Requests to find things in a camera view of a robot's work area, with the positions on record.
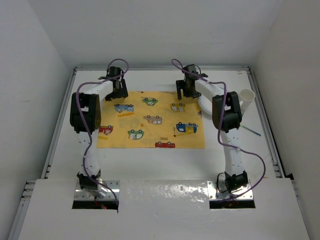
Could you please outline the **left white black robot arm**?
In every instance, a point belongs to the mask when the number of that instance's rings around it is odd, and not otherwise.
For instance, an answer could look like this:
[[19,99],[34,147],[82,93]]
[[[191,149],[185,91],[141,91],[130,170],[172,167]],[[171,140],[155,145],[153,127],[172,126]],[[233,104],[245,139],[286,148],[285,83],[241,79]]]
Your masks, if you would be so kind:
[[115,193],[101,179],[101,168],[92,146],[101,127],[102,102],[127,98],[129,95],[125,73],[121,68],[111,66],[106,76],[80,84],[71,96],[69,121],[77,134],[83,155],[81,170],[77,174],[79,185],[85,190],[95,190],[102,196]]

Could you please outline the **yellow car print placemat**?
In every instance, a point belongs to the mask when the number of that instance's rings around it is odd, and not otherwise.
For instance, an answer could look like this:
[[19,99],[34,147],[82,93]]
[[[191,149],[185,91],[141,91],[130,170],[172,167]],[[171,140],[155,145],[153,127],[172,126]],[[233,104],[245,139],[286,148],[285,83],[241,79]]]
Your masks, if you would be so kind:
[[204,149],[197,99],[170,91],[131,91],[104,101],[97,148]]

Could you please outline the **white round plate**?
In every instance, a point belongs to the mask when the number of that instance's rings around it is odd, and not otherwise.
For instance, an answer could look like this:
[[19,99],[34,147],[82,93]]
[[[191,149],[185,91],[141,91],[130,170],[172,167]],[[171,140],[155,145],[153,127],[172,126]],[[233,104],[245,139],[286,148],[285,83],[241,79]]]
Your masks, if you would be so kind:
[[199,106],[202,111],[212,116],[212,98],[215,96],[223,96],[224,90],[220,87],[211,87],[200,92],[201,96],[198,98]]

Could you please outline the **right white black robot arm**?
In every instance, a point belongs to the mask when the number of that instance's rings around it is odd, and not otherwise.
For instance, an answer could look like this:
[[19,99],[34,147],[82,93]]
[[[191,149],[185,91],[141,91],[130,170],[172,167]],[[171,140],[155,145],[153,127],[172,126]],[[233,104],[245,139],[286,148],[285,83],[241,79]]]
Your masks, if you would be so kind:
[[239,145],[238,130],[242,113],[238,94],[219,87],[209,81],[208,76],[199,73],[194,64],[182,68],[183,80],[176,81],[177,97],[204,97],[211,102],[211,117],[218,130],[218,142],[223,146],[225,156],[224,185],[231,193],[248,184]]

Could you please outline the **green iridescent fork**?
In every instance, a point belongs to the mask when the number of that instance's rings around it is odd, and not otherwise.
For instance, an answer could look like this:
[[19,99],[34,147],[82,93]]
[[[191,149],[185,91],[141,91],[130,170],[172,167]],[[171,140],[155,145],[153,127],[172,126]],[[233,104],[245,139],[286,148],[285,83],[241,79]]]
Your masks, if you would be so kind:
[[251,132],[251,133],[253,133],[253,134],[255,134],[255,135],[259,136],[259,137],[262,136],[260,133],[254,131],[254,130],[251,129],[251,128],[248,128],[247,126],[244,126],[243,124],[240,124],[240,126],[241,126],[242,128],[244,128],[245,130],[247,130],[247,131],[249,131],[249,132]]

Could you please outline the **white mug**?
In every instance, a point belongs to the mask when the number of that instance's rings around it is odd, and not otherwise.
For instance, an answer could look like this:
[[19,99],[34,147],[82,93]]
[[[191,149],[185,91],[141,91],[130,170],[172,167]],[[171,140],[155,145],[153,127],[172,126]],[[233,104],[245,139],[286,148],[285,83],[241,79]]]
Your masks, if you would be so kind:
[[244,88],[238,94],[240,109],[244,113],[249,105],[255,100],[256,95],[251,89]]

